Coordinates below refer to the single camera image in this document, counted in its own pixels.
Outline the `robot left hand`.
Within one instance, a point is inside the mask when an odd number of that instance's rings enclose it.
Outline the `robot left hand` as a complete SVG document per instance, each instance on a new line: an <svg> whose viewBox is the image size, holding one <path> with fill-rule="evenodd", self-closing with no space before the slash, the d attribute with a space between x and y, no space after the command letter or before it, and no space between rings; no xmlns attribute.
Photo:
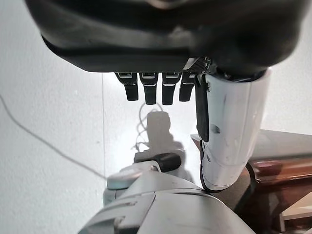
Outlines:
<svg viewBox="0 0 312 234"><path fill-rule="evenodd" d="M270 67L297 46L309 0L28 0L47 47L88 72L114 72L127 99L171 105L195 91L202 186L229 188L251 157Z"/></svg>

